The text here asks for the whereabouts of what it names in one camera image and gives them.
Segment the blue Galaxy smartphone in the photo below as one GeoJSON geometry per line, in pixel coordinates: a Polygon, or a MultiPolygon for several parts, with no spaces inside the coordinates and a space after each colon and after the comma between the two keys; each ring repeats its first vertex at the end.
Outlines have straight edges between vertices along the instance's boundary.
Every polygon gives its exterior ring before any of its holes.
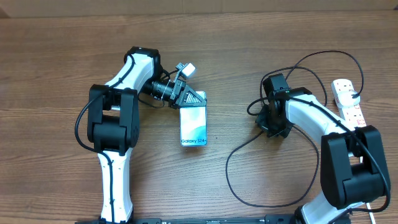
{"type": "Polygon", "coordinates": [[[206,106],[180,109],[180,143],[185,147],[207,144],[206,106]]]}

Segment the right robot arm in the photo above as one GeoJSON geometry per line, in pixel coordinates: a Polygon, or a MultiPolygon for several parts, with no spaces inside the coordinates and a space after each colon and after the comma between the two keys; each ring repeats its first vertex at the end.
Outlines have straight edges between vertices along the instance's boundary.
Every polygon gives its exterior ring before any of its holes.
{"type": "Polygon", "coordinates": [[[374,126],[354,127],[325,106],[308,89],[290,88],[283,74],[263,78],[268,101],[256,123],[267,137],[286,138],[294,126],[302,128],[321,146],[322,191],[286,218],[287,223],[349,223],[362,204],[385,197],[391,201],[391,182],[380,132],[374,126]]]}

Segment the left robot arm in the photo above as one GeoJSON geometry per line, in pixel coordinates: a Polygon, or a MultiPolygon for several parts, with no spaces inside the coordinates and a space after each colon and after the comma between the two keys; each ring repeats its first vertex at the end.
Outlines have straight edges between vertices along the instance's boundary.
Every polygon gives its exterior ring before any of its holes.
{"type": "Polygon", "coordinates": [[[139,95],[166,101],[173,109],[200,108],[206,99],[186,84],[196,68],[179,63],[170,80],[156,49],[132,47],[124,66],[104,85],[93,85],[89,102],[87,138],[93,143],[102,169],[103,208],[97,223],[132,223],[130,159],[139,138],[139,95]]]}

